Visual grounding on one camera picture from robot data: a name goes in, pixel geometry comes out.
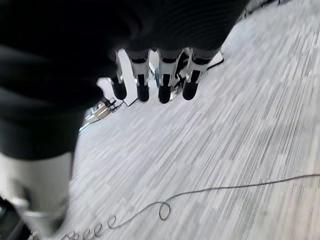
black cable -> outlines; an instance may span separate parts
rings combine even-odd
[[[274,185],[274,184],[289,182],[289,181],[298,180],[298,179],[315,178],[315,177],[320,177],[320,173],[305,174],[305,175],[299,175],[299,176],[284,178],[284,179],[275,180],[275,181],[267,181],[267,182],[254,183],[254,184],[208,187],[208,188],[204,188],[204,189],[200,189],[200,190],[185,191],[185,192],[181,192],[181,193],[172,195],[164,201],[155,201],[155,202],[150,203],[149,205],[145,206],[142,210],[137,212],[134,216],[130,217],[128,220],[126,220],[123,223],[118,224],[116,226],[115,226],[115,224],[117,222],[117,216],[111,215],[107,221],[107,226],[110,230],[119,229],[119,228],[123,227],[124,225],[129,224],[138,215],[142,214],[150,207],[157,205],[157,204],[160,204],[159,212],[158,212],[160,220],[166,221],[169,218],[169,216],[171,214],[171,210],[172,210],[168,201],[173,200],[173,199],[178,198],[183,195],[200,194],[200,193],[204,193],[204,192],[212,192],[212,191],[218,191],[218,190],[243,189],[243,188],[259,187],[259,186],[265,186],[265,185]],[[162,212],[164,210],[164,206],[166,206],[168,209],[166,215],[162,214]],[[82,240],[92,240],[92,239],[94,239],[94,237],[100,238],[108,230],[108,228],[103,230],[103,225],[100,222],[94,226],[93,231],[91,231],[89,228],[87,228],[83,232]],[[73,231],[69,232],[68,234],[66,234],[61,240],[80,240],[80,232],[76,232],[75,230],[73,230]]]
[[[246,185],[235,185],[235,186],[218,186],[218,187],[208,187],[200,190],[194,190],[194,191],[185,191],[181,192],[175,195],[172,195],[168,197],[164,201],[155,201],[150,203],[149,205],[145,206],[142,210],[140,210],[138,213],[136,213],[134,216],[129,218],[128,220],[124,221],[123,223],[116,225],[117,221],[117,216],[116,215],[111,215],[107,221],[107,226],[111,229],[119,229],[123,227],[124,225],[130,223],[133,219],[135,219],[138,215],[142,214],[145,212],[148,208],[152,207],[153,205],[160,204],[159,207],[159,218],[162,221],[166,221],[170,214],[171,214],[171,206],[169,205],[168,201],[173,200],[175,198],[178,198],[183,195],[190,195],[190,194],[199,194],[199,193],[204,193],[204,192],[211,192],[211,191],[217,191],[217,190],[229,190],[229,189],[243,189],[243,188],[251,188],[251,187],[259,187],[259,186],[265,186],[265,185],[274,185],[274,184],[279,184],[279,183],[284,183],[284,182],[289,182],[292,180],[297,180],[297,179],[304,179],[304,178],[314,178],[314,177],[320,177],[320,173],[315,173],[315,174],[306,174],[306,175],[300,175],[300,176],[294,176],[294,177],[289,177],[289,178],[284,178],[280,180],[275,180],[275,181],[267,181],[267,182],[261,182],[261,183],[255,183],[255,184],[246,184]],[[167,206],[168,211],[165,216],[162,215],[162,211],[164,206]]]

robotic finger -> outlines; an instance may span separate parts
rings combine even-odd
[[[195,97],[198,84],[207,71],[210,61],[215,57],[220,49],[213,51],[203,51],[200,49],[192,49],[191,56],[186,69],[186,79],[183,85],[183,98],[191,100]]]
[[[111,56],[111,59],[114,60],[116,67],[117,67],[116,76],[110,78],[113,93],[117,99],[123,100],[127,97],[127,89],[126,89],[124,77],[122,74],[122,68],[121,68],[118,53],[115,52]]]
[[[126,50],[136,83],[137,96],[141,102],[149,100],[149,52],[149,49],[142,51]]]

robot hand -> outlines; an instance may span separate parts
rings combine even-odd
[[[126,88],[115,52],[124,48],[147,101],[149,49],[160,56],[159,100],[167,103],[183,48],[193,49],[183,97],[202,74],[248,0],[1,0],[0,195],[28,226],[55,233],[69,202],[74,152],[85,111],[109,77]]]

gray carpet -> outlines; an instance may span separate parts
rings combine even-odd
[[[179,192],[320,173],[319,12],[319,0],[258,10],[234,27],[222,48],[225,62],[207,73],[194,100],[162,105],[152,85],[149,102],[85,129],[71,207],[52,239],[105,226],[111,214],[122,222]],[[320,239],[318,178],[170,204],[167,221],[155,206],[101,239]]]

